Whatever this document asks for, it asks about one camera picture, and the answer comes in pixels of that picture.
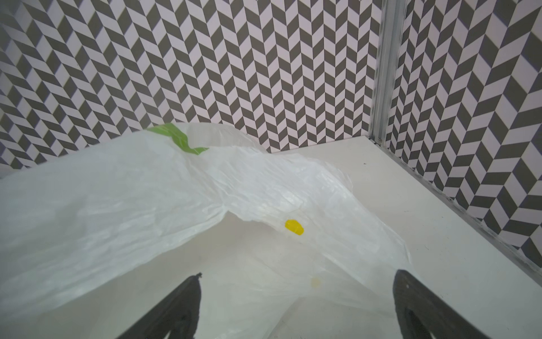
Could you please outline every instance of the metal frame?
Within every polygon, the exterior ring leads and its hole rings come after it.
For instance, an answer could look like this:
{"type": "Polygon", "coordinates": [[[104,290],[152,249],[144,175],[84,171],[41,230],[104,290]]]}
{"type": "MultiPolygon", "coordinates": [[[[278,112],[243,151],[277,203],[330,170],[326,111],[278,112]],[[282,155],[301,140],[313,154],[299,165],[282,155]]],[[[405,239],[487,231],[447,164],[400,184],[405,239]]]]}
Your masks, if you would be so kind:
{"type": "Polygon", "coordinates": [[[391,97],[395,84],[395,73],[399,61],[399,48],[407,0],[384,0],[382,24],[377,52],[375,96],[369,122],[369,138],[378,145],[386,142],[386,128],[391,109],[391,97]]]}

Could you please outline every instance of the white plastic bag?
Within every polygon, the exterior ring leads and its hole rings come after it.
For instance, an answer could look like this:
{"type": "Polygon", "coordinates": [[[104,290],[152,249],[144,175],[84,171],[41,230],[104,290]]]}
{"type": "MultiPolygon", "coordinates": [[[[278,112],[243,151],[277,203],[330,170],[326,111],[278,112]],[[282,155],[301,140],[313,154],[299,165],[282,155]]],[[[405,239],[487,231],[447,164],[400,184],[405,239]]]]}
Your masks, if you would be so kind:
{"type": "Polygon", "coordinates": [[[213,291],[237,290],[245,299],[221,299],[230,308],[218,314],[212,303],[205,306],[204,290],[198,337],[266,338],[306,295],[393,310],[393,275],[411,269],[408,251],[354,198],[340,171],[298,155],[268,154],[232,127],[175,126],[0,180],[0,317],[64,305],[181,246],[228,211],[282,234],[222,266],[236,267],[244,274],[239,279],[217,268],[221,281],[213,291]],[[303,233],[287,229],[288,220],[303,233]]]}

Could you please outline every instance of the gray and white pattern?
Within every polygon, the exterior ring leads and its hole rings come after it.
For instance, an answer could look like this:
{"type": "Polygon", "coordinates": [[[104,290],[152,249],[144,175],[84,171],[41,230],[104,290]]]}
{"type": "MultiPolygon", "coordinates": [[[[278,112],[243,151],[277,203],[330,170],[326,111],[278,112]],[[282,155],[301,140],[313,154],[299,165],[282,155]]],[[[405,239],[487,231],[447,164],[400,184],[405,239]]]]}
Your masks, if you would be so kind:
{"type": "Polygon", "coordinates": [[[411,0],[386,146],[542,267],[542,2],[411,0]]]}
{"type": "Polygon", "coordinates": [[[381,6],[8,2],[0,163],[31,167],[170,121],[234,125],[271,152],[364,135],[381,6]]]}

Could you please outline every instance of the yellow plastic piece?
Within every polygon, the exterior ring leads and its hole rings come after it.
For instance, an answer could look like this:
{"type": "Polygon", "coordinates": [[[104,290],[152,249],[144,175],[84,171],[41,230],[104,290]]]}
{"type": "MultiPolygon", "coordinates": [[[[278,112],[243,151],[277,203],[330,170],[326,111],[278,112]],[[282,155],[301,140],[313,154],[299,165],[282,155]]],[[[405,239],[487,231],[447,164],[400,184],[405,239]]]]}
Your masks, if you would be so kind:
{"type": "Polygon", "coordinates": [[[285,227],[297,235],[302,235],[305,231],[303,226],[297,220],[286,220],[285,227]]]}

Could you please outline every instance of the yellow object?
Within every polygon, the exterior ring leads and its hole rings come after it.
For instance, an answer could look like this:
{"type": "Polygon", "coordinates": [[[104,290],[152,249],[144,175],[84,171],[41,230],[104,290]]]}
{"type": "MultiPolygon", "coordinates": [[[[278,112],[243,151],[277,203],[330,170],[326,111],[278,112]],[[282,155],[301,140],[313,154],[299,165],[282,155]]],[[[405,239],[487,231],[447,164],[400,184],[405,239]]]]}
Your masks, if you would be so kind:
{"type": "Polygon", "coordinates": [[[286,224],[284,226],[297,235],[302,235],[305,231],[303,226],[297,220],[293,219],[286,220],[286,224]]]}
{"type": "Polygon", "coordinates": [[[320,281],[320,279],[318,279],[317,277],[314,277],[311,279],[312,288],[317,289],[320,287],[321,284],[322,284],[322,281],[320,281]]]}

